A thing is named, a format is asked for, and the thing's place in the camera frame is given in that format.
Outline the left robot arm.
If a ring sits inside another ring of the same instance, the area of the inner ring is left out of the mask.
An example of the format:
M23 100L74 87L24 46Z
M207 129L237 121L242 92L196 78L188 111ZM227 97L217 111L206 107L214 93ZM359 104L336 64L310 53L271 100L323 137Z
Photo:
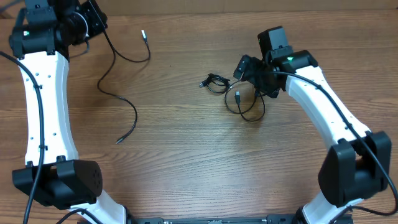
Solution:
M29 202L90 223L132 223L105 192L98 163L79 158L68 114L68 49L102 33L106 21L95 1L26 1L20 10L9 44L24 79L29 139L12 181Z

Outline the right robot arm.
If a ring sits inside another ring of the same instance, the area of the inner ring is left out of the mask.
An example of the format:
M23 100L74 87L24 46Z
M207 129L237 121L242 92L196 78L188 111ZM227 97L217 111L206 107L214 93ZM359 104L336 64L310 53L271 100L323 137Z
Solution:
M244 55L234 71L254 85L258 96L285 91L306 112L327 149L318 173L320 192L293 215L269 215L268 223L352 223L352 210L379 192L397 192L389 176L392 143L360 122L329 86L307 50L294 51L283 27L258 37L262 58Z

